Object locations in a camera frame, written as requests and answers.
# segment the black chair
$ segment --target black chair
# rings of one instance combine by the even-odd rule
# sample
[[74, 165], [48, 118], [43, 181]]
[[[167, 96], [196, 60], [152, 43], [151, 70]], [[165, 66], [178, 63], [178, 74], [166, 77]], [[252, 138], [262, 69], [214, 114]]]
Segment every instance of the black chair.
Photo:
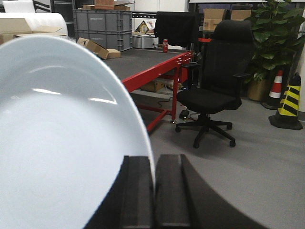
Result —
[[232, 123], [213, 121], [210, 114], [236, 110], [242, 104], [240, 91], [243, 79], [249, 76], [245, 70], [253, 51], [250, 21], [224, 20], [217, 25], [207, 47], [201, 88], [177, 94], [180, 103], [199, 113], [197, 121], [176, 125], [176, 132], [180, 132], [182, 126], [202, 126], [195, 138], [194, 148], [199, 147], [201, 136], [210, 128], [230, 139], [230, 146], [235, 146], [235, 138], [218, 127], [225, 125], [230, 130]]

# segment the red frame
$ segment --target red frame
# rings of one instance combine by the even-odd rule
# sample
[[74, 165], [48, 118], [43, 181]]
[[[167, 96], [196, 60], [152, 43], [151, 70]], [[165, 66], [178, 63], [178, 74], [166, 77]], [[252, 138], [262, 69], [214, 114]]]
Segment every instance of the red frame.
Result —
[[[178, 87], [178, 81], [184, 82], [187, 78], [185, 71], [182, 70], [181, 65], [184, 63], [190, 62], [190, 60], [193, 57], [193, 52], [187, 51], [183, 52], [181, 54], [178, 54], [177, 56], [174, 56], [162, 63], [159, 63], [149, 69], [146, 69], [142, 72], [139, 72], [135, 75], [132, 75], [124, 80], [122, 80], [122, 83], [126, 87], [126, 89], [129, 92], [132, 92], [144, 84], [158, 78], [167, 78], [167, 79], [173, 79], [173, 101], [172, 101], [172, 109], [166, 110], [161, 108], [155, 108], [155, 107], [149, 107], [145, 105], [137, 105], [138, 108], [146, 109], [150, 111], [159, 112], [160, 114], [149, 124], [147, 125], [147, 131], [151, 131], [160, 120], [163, 119], [166, 115], [172, 116], [172, 121], [174, 122], [176, 119], [176, 104], [177, 104], [177, 87]], [[174, 76], [164, 75], [165, 73], [169, 72], [170, 70], [174, 70]]]

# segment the soda can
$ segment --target soda can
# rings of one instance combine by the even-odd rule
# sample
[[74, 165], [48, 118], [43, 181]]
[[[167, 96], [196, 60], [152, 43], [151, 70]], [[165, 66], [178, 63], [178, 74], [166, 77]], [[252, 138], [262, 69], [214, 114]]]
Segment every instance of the soda can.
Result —
[[163, 40], [163, 52], [167, 52], [168, 50], [168, 40], [164, 39]]

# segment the traffic cone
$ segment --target traffic cone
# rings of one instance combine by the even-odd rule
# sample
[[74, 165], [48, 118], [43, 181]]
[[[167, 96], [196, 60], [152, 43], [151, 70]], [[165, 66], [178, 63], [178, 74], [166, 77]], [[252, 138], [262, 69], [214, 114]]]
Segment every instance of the traffic cone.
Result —
[[279, 128], [301, 130], [302, 124], [298, 120], [301, 77], [296, 73], [287, 86], [276, 114], [269, 117], [271, 125]]
[[276, 110], [280, 106], [282, 90], [283, 71], [279, 70], [275, 76], [273, 86], [270, 90], [269, 97], [261, 105], [270, 110]]

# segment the gray storage crate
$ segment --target gray storage crate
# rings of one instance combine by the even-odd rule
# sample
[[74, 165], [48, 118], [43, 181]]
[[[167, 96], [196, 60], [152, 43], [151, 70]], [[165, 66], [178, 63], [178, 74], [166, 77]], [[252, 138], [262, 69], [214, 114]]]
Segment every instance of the gray storage crate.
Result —
[[75, 36], [90, 39], [106, 49], [124, 51], [132, 48], [132, 31], [105, 32], [75, 30]]
[[123, 10], [73, 10], [76, 30], [129, 31], [132, 12]]

